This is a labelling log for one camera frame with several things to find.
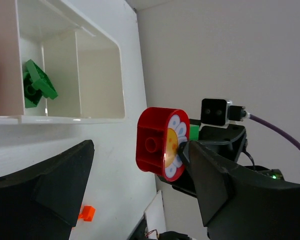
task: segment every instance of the camera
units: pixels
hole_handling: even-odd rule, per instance
[[[244,106],[234,106],[227,99],[205,98],[201,104],[201,123],[226,127],[230,121],[242,121],[247,116]]]

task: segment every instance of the white flower petal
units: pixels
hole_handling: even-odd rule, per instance
[[[173,115],[170,118],[170,121],[168,123],[168,128],[175,130],[179,124],[180,124],[180,117],[178,115]]]
[[[184,122],[181,122],[179,126],[176,127],[175,133],[177,134],[178,138],[185,136],[187,133],[187,125]]]
[[[180,168],[182,166],[182,161],[178,154],[175,156],[172,164],[175,165],[177,168]]]
[[[170,164],[164,170],[165,170],[165,175],[171,179],[176,174],[177,167],[173,164]]]
[[[188,138],[186,136],[178,137],[178,145],[185,142],[188,142]]]

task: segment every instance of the shelf compartment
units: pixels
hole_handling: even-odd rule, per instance
[[[120,49],[78,11],[61,0],[5,0],[0,26],[0,116],[27,124],[124,119]],[[22,78],[29,59],[58,93],[33,108],[25,108]]]

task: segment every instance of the daisy decal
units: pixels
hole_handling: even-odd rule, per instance
[[[180,120],[178,115],[173,115],[168,123],[166,132],[164,172],[168,179],[178,178],[185,166],[177,154],[181,143],[187,142],[187,125]]]

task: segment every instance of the green lego brick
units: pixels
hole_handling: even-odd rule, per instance
[[[190,125],[189,140],[198,140],[199,139],[199,129],[198,125]]]
[[[52,85],[49,77],[38,65],[31,59],[25,63],[26,70],[30,74],[30,80],[32,81],[32,87],[35,90],[41,90],[42,95],[45,98],[55,99],[58,96],[57,91]]]
[[[26,109],[35,108],[41,98],[41,90],[36,90],[32,87],[32,81],[28,72],[23,73],[23,92],[24,92],[24,105]]]

